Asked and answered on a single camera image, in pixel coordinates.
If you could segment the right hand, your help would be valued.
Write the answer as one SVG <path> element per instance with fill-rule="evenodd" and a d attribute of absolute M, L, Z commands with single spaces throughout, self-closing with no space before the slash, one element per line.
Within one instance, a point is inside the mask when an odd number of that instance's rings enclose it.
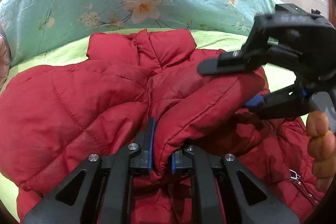
<path fill-rule="evenodd" d="M 309 113 L 306 133 L 310 137 L 307 151 L 314 159 L 311 171 L 317 178 L 315 188 L 326 193 L 335 176 L 335 134 L 327 115 L 321 111 Z"/>

